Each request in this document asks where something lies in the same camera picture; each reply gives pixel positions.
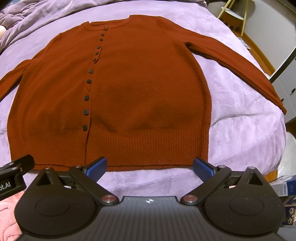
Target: blue textured pad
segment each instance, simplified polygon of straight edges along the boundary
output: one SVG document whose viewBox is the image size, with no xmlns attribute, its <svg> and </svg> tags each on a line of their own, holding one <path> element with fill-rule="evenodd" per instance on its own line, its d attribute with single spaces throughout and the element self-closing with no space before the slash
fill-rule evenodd
<svg viewBox="0 0 296 241">
<path fill-rule="evenodd" d="M 193 171 L 203 182 L 215 174 L 213 169 L 197 158 L 193 160 Z"/>
<path fill-rule="evenodd" d="M 86 166 L 85 174 L 93 181 L 97 182 L 107 171 L 107 159 L 104 157 L 102 160 L 96 162 L 92 166 Z"/>
</svg>

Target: long sleeve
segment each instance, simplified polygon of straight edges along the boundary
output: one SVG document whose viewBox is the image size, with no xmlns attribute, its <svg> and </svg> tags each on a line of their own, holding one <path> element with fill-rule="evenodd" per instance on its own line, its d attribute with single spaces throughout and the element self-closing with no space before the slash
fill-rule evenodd
<svg viewBox="0 0 296 241">
<path fill-rule="evenodd" d="M 169 37 L 182 41 L 191 52 L 215 60 L 221 66 L 229 69 L 286 114 L 287 110 L 270 81 L 243 56 L 214 38 L 185 29 L 166 18 L 158 17 L 158 23 L 162 31 Z"/>
<path fill-rule="evenodd" d="M 59 41 L 61 38 L 61 34 L 55 36 L 48 45 L 42 49 L 39 53 L 37 53 L 32 59 L 26 59 L 22 61 L 18 66 L 16 66 L 12 71 L 8 72 L 1 80 L 0 80 L 0 102 L 5 98 L 5 96 L 12 90 L 12 88 L 22 80 L 22 77 L 26 71 L 26 69 L 33 62 L 38 61 L 40 58 L 44 56 L 44 54 L 54 46 L 54 44 Z"/>
</svg>

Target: yellow wooden leg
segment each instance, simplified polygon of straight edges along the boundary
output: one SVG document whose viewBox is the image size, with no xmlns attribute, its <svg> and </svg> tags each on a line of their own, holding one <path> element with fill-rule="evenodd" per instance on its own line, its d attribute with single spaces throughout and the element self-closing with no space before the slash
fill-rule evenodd
<svg viewBox="0 0 296 241">
<path fill-rule="evenodd" d="M 218 19 L 221 18 L 222 14 L 224 13 L 225 9 L 228 7 L 228 5 L 231 3 L 232 0 L 228 0 L 228 2 L 225 4 L 222 11 L 219 13 Z"/>
<path fill-rule="evenodd" d="M 233 1 L 232 1 L 232 3 L 231 3 L 231 4 L 230 4 L 230 6 L 229 6 L 229 9 L 231 9 L 231 8 L 232 8 L 232 6 L 233 6 L 234 2 L 235 2 L 235 0 L 233 0 Z"/>
<path fill-rule="evenodd" d="M 249 0 L 246 0 L 246 7 L 245 7 L 245 11 L 244 11 L 244 23 L 242 25 L 242 33 L 241 33 L 241 36 L 244 35 L 244 28 L 246 26 L 247 12 L 248 12 L 248 4 L 249 4 Z"/>
</svg>

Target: bed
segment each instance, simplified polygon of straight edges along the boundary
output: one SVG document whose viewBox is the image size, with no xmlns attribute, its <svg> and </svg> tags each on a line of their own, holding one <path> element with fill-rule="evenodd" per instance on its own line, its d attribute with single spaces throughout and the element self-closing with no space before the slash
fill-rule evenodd
<svg viewBox="0 0 296 241">
<path fill-rule="evenodd" d="M 60 32 L 87 21 L 124 19 L 133 14 L 162 16 L 213 37 L 262 71 L 240 40 L 205 6 L 204 1 L 197 0 L 22 0 L 0 14 L 0 25 L 7 28 L 0 42 L 0 79 L 21 61 L 31 59 Z M 194 57 L 204 72 L 212 96 L 208 161 L 237 171 L 255 166 L 264 175 L 276 170 L 286 145 L 282 111 L 217 62 L 198 55 Z M 11 161 L 7 120 L 16 91 L 17 87 L 0 102 L 0 166 Z M 27 185 L 37 173 L 33 170 L 24 176 Z M 177 196 L 180 199 L 200 185 L 201 180 L 191 168 L 174 168 L 107 172 L 98 183 L 119 199 L 124 195 Z"/>
</svg>

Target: metal screw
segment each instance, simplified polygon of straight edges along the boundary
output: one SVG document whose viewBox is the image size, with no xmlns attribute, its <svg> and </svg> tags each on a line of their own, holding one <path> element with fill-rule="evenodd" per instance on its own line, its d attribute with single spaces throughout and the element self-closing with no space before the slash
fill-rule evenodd
<svg viewBox="0 0 296 241">
<path fill-rule="evenodd" d="M 186 196 L 183 197 L 183 200 L 185 202 L 189 202 L 189 203 L 196 202 L 197 199 L 198 198 L 196 196 L 194 196 L 194 195 L 186 195 Z"/>
<path fill-rule="evenodd" d="M 105 195 L 102 197 L 102 201 L 106 203 L 111 203 L 116 201 L 116 197 L 113 195 Z"/>
</svg>

